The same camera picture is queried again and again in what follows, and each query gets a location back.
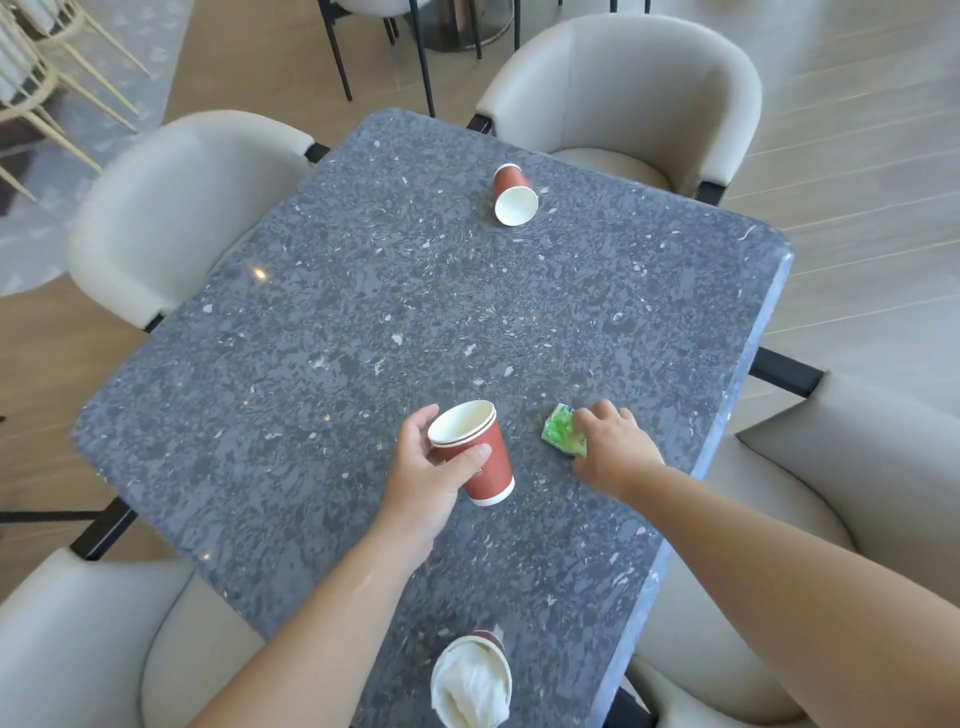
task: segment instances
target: green snack packet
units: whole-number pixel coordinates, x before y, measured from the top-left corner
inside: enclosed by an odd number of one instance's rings
[[[540,437],[567,455],[587,457],[587,438],[573,429],[573,410],[565,404],[553,408]]]

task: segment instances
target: wooden floor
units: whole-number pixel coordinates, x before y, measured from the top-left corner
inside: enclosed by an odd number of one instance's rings
[[[608,0],[524,3],[523,36]],[[763,344],[857,373],[960,416],[960,4],[955,0],[654,0],[754,59],[765,87],[751,154],[724,206],[786,230],[797,258]],[[621,0],[637,12],[638,0]],[[379,20],[337,24],[343,96],[314,0],[197,0],[168,108],[256,111],[336,144],[367,113],[425,112],[416,48]],[[429,53],[441,118],[465,124],[508,33]],[[70,446],[82,405],[143,340],[68,279],[0,299],[0,509],[95,508],[111,498]],[[792,398],[751,380],[733,422]],[[79,526],[0,526],[0,597]],[[141,528],[114,550],[166,549]]]

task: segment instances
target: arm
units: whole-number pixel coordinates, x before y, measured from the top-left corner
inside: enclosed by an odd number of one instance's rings
[[[667,468],[626,409],[579,410],[575,472],[642,513],[822,728],[960,724],[960,610]]]
[[[425,428],[437,411],[424,407],[400,427],[370,532],[192,728],[349,726],[407,579],[429,555],[460,486],[490,455],[481,445],[433,466]]]

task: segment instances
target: granite tabletop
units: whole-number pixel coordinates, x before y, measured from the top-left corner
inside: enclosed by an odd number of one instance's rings
[[[517,162],[540,212],[492,216]],[[508,725],[599,726],[669,553],[540,440],[630,407],[706,472],[792,259],[755,220],[411,112],[367,117],[87,404],[80,452],[269,638],[371,522],[405,415],[492,400],[516,474],[461,495],[354,726],[434,725],[432,662],[504,635]]]

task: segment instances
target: black chair leg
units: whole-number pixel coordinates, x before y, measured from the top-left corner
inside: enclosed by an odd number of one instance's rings
[[[480,24],[477,21],[477,2],[476,0],[467,0],[470,9],[470,31],[473,33],[473,45],[477,49],[477,60],[483,59],[483,51],[480,50]]]
[[[317,0],[320,5],[320,15],[324,17],[324,27],[326,35],[330,38],[330,48],[333,50],[333,59],[337,61],[337,70],[340,71],[340,81],[344,85],[344,93],[348,101],[353,101],[353,94],[350,93],[350,84],[347,83],[347,71],[344,70],[344,61],[340,58],[340,46],[337,45],[337,37],[333,34],[333,21],[330,19],[329,0]]]
[[[426,51],[423,50],[423,33],[420,32],[420,7],[417,0],[410,0],[410,18],[414,21],[414,36],[417,40],[417,55],[420,56],[420,71],[423,73],[423,90],[426,92],[426,107],[430,115],[435,117],[433,109],[433,92],[430,90],[430,72],[426,69]]]

